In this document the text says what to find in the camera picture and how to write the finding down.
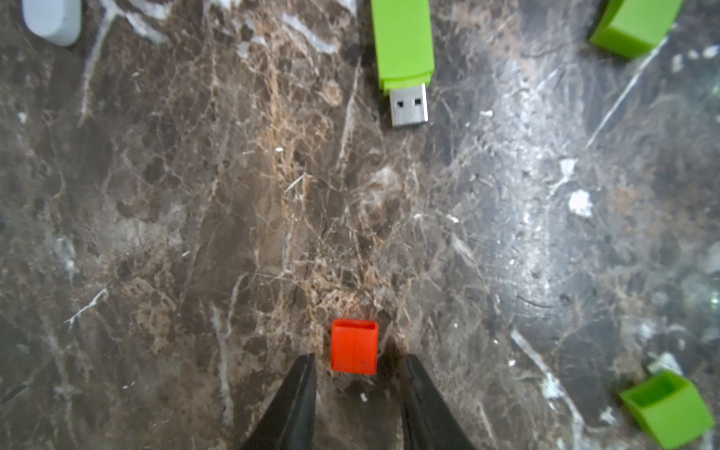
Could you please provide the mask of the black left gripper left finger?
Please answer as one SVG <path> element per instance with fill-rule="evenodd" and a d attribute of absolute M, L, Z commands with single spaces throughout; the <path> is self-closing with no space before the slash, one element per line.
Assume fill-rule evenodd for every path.
<path fill-rule="evenodd" d="M 315 355 L 298 356 L 242 449 L 311 449 L 316 398 Z"/>

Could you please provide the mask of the red usb cap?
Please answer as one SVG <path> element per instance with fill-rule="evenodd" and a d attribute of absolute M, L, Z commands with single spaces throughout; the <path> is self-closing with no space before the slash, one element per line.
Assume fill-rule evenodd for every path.
<path fill-rule="evenodd" d="M 331 333 L 331 369 L 360 375 L 376 374 L 378 343 L 378 322 L 336 319 Z"/>

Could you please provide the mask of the white rounded usb drive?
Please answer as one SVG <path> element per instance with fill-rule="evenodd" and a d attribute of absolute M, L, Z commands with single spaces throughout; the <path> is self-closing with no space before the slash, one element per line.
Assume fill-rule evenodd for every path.
<path fill-rule="evenodd" d="M 22 0 L 22 19 L 37 37 L 60 47 L 75 44 L 82 32 L 81 0 Z"/>

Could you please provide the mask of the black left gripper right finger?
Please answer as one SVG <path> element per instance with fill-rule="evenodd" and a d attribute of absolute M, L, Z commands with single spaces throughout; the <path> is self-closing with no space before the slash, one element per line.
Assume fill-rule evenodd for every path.
<path fill-rule="evenodd" d="M 400 365 L 405 449 L 474 449 L 416 354 Z"/>

